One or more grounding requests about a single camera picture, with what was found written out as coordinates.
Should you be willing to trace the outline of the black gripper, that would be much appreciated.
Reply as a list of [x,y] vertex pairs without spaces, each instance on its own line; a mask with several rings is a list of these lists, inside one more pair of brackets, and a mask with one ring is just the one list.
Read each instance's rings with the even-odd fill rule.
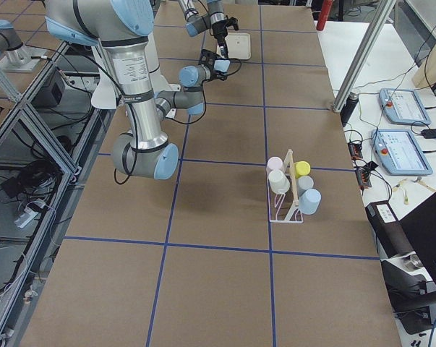
[[206,70],[206,78],[205,80],[207,82],[213,81],[213,80],[226,80],[227,79],[227,73],[223,74],[220,72],[217,72],[213,69],[213,63],[217,59],[224,59],[223,57],[228,56],[228,49],[226,43],[219,43],[218,44],[221,56],[213,51],[202,49],[200,52],[200,58],[199,58],[199,65],[202,66]]
[[228,35],[228,27],[232,27],[235,30],[239,29],[239,21],[235,17],[212,16],[210,22],[212,35],[220,46],[224,46],[226,43],[225,38]]

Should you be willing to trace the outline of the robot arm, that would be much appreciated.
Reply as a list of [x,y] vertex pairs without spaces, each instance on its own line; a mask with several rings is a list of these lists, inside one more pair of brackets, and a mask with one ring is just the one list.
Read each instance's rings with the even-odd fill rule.
[[226,37],[228,28],[232,27],[235,31],[239,29],[239,21],[235,17],[229,17],[224,14],[222,1],[206,1],[204,6],[205,13],[199,14],[193,1],[178,1],[186,21],[186,30],[190,37],[195,37],[206,30],[216,39],[219,48],[219,54],[227,59],[228,46]]
[[208,1],[208,11],[199,15],[192,1],[181,1],[189,35],[210,29],[221,53],[203,51],[209,63],[188,66],[179,73],[180,91],[154,91],[145,49],[153,32],[151,1],[47,1],[46,24],[54,37],[84,46],[102,45],[113,67],[110,78],[124,101],[131,130],[115,142],[112,161],[128,176],[169,179],[175,172],[178,147],[169,142],[161,122],[173,108],[197,115],[205,110],[202,85],[224,80],[230,64],[225,37],[235,18],[223,13],[221,1]]

